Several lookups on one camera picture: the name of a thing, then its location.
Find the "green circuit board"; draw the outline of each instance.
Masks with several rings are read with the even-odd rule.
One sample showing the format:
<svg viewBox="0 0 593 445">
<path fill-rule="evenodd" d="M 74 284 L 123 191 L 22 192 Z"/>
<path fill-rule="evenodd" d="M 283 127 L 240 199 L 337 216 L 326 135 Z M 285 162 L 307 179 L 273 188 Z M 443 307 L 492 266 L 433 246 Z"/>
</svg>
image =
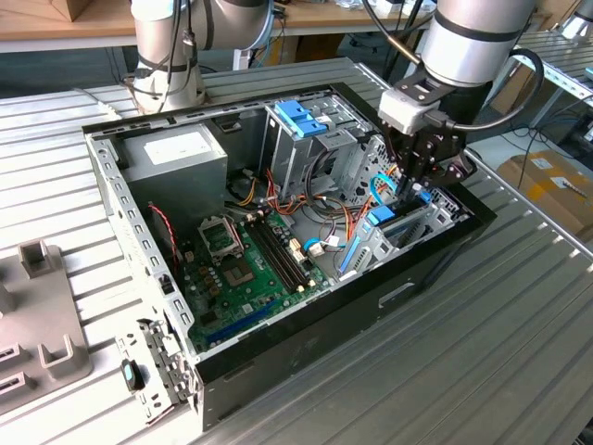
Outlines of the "green circuit board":
<svg viewBox="0 0 593 445">
<path fill-rule="evenodd" d="M 287 240 L 292 236 L 280 216 L 272 213 L 265 223 L 290 252 Z M 227 256 L 215 264 L 200 236 L 183 243 L 183 251 L 190 248 L 194 255 L 184 266 L 183 286 L 185 300 L 196 319 L 189 337 L 198 351 L 208 350 L 328 287 L 316 266 L 309 263 L 305 268 L 295 262 L 308 281 L 299 290 L 288 289 L 262 254 L 264 247 L 249 234 L 246 223 L 234 227 L 245 248 L 241 258 Z M 215 236 L 224 238 L 224 234 Z"/>
</svg>

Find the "ram slot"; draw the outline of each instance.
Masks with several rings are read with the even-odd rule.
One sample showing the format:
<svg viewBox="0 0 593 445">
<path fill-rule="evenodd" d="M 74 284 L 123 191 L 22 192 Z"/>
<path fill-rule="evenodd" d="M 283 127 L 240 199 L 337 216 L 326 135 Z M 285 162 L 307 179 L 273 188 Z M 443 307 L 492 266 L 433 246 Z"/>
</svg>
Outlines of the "ram slot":
<svg viewBox="0 0 593 445">
<path fill-rule="evenodd" d="M 295 293 L 308 279 L 295 261 L 284 250 L 271 228 L 265 222 L 254 222 L 246 227 L 249 236 L 255 241 L 259 251 L 276 272 L 284 287 Z"/>
</svg>

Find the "cardboard box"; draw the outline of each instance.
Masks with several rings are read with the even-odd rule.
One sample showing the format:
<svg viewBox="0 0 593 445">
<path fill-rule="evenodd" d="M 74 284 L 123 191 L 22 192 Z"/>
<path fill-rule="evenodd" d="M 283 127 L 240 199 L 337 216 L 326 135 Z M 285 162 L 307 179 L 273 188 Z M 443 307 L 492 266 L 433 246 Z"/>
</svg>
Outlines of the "cardboard box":
<svg viewBox="0 0 593 445">
<path fill-rule="evenodd" d="M 0 9 L 31 16 L 74 21 L 93 0 L 0 0 Z"/>
<path fill-rule="evenodd" d="M 510 158 L 498 173 L 517 187 L 523 162 L 523 155 Z M 520 191 L 581 241 L 593 239 L 593 182 L 558 153 L 530 154 Z"/>
</svg>

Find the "chip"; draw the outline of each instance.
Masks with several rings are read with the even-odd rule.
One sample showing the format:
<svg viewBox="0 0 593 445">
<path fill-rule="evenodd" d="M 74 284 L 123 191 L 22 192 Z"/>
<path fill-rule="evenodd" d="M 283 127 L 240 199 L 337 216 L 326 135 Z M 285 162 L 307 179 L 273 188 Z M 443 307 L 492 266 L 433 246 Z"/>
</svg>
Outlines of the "chip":
<svg viewBox="0 0 593 445">
<path fill-rule="evenodd" d="M 251 267 L 244 258 L 233 258 L 222 262 L 222 274 L 229 286 L 236 287 L 255 278 Z"/>
<path fill-rule="evenodd" d="M 207 325 L 216 322 L 218 319 L 219 317 L 216 316 L 216 313 L 214 313 L 214 311 L 208 311 L 200 315 L 200 322 L 202 322 L 202 325 Z"/>
</svg>

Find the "white label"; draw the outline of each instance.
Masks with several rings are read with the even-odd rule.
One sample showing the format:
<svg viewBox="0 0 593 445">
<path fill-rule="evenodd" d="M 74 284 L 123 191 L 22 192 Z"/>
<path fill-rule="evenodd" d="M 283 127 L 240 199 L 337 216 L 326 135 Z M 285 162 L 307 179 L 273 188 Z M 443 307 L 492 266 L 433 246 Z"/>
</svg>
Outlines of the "white label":
<svg viewBox="0 0 593 445">
<path fill-rule="evenodd" d="M 540 170 L 547 170 L 547 169 L 553 169 L 554 166 L 552 164 L 550 164 L 546 159 L 543 158 L 535 158 L 535 159 L 531 159 L 531 161 L 536 164 L 536 166 L 540 169 Z"/>
<path fill-rule="evenodd" d="M 211 148 L 200 133 L 188 133 L 147 142 L 145 150 L 152 163 L 158 165 L 208 153 Z"/>
<path fill-rule="evenodd" d="M 566 179 L 562 176 L 557 176 L 555 178 L 549 178 L 549 179 L 551 179 L 552 182 L 555 185 L 557 185 L 559 188 L 566 188 L 567 186 L 571 185 L 571 183 L 568 181 L 568 179 Z"/>
<path fill-rule="evenodd" d="M 337 248 L 338 244 L 340 244 L 339 236 L 335 236 L 335 235 L 330 236 L 329 238 L 327 238 L 327 244 L 334 248 Z"/>
</svg>

